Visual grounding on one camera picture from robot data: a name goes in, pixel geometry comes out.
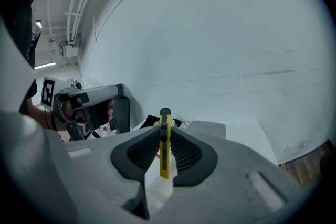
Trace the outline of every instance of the white curved wall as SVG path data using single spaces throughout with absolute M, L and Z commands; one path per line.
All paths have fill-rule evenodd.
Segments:
M 123 83 L 133 124 L 165 106 L 179 119 L 257 121 L 284 162 L 328 138 L 333 31 L 321 0 L 93 0 L 82 80 Z

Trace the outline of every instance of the yellow utility knife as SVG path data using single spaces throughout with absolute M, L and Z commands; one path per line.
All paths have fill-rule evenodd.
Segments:
M 169 179 L 170 136 L 172 115 L 170 109 L 160 110 L 160 176 Z

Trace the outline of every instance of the gray surface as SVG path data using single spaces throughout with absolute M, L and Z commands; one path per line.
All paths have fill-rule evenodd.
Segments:
M 124 179 L 110 161 L 112 150 L 152 127 L 117 136 L 63 143 L 54 131 L 43 132 L 28 117 L 0 113 L 6 132 L 1 154 L 10 177 L 46 216 L 68 223 L 139 223 L 145 220 L 121 208 L 137 196 L 139 182 Z M 213 173 L 195 187 L 174 188 L 152 223 L 278 223 L 302 194 L 290 176 L 250 148 L 212 135 L 187 134 L 208 143 L 218 154 Z M 70 158 L 68 152 L 89 148 Z M 288 203 L 272 214 L 246 179 L 260 172 Z
M 86 93 L 88 95 L 89 102 L 83 103 L 82 108 L 90 108 L 96 104 L 99 104 L 105 100 L 117 97 L 119 95 L 119 90 L 116 85 L 100 86 L 88 90 L 79 90 L 69 96 L 77 96 Z
M 203 133 L 226 139 L 226 125 L 209 121 L 191 121 L 187 129 L 191 132 Z

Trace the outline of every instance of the white plastic piece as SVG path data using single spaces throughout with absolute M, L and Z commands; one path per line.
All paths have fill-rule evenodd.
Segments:
M 79 47 L 64 46 L 64 49 L 65 49 L 65 56 L 66 57 L 78 56 Z
M 148 211 L 152 216 L 158 212 L 173 194 L 173 179 L 177 176 L 176 160 L 170 151 L 169 179 L 160 176 L 160 151 L 145 174 L 145 190 Z
M 285 205 L 284 199 L 263 179 L 258 172 L 252 172 L 246 175 L 246 177 L 271 212 L 275 212 Z
M 91 149 L 89 149 L 88 147 L 85 147 L 85 148 L 81 148 L 80 150 L 70 151 L 69 155 L 71 158 L 76 158 L 76 157 L 81 157 L 83 155 L 88 155 L 91 152 L 92 152 Z

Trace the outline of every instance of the white cable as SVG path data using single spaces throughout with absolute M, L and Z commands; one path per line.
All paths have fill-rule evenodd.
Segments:
M 83 2 L 82 8 L 80 9 L 81 15 L 83 15 L 83 11 L 84 11 L 84 8 L 85 8 L 85 5 L 86 5 L 87 1 L 88 0 L 84 0 L 84 2 Z M 75 39 L 77 37 L 77 30 L 78 30 L 78 26 L 79 26 L 79 21 L 80 21 L 80 18 L 78 18 L 78 20 L 77 20 L 77 25 L 76 25 L 76 29 L 75 29 Z
M 57 55 L 58 63 L 62 66 L 61 59 L 59 58 L 59 55 L 58 55 L 56 47 L 55 47 L 55 41 L 53 39 L 53 31 L 51 29 L 51 22 L 50 22 L 50 0 L 47 0 L 47 12 L 48 12 L 49 30 L 50 30 L 50 35 L 51 35 L 51 40 L 49 41 L 49 43 L 53 44 L 54 51 L 55 51 L 55 53 Z
M 72 9 L 74 8 L 74 2 L 75 0 L 70 0 L 69 4 L 69 12 L 72 12 Z M 68 15 L 67 18 L 67 42 L 70 42 L 70 23 L 71 23 L 71 16 Z
M 79 0 L 78 1 L 76 13 L 80 12 L 80 10 L 82 8 L 83 1 L 84 0 Z M 73 41 L 75 39 L 75 30 L 76 30 L 76 26 L 77 26 L 77 21 L 78 21 L 78 16 L 75 16 L 74 21 L 73 21 L 73 25 L 72 25 L 71 41 Z
M 47 0 L 47 12 L 48 12 L 48 22 L 49 22 L 49 31 L 50 31 L 50 35 L 51 35 L 51 39 L 53 39 L 53 31 L 51 29 L 51 23 L 50 23 L 50 4 L 49 4 L 50 0 Z

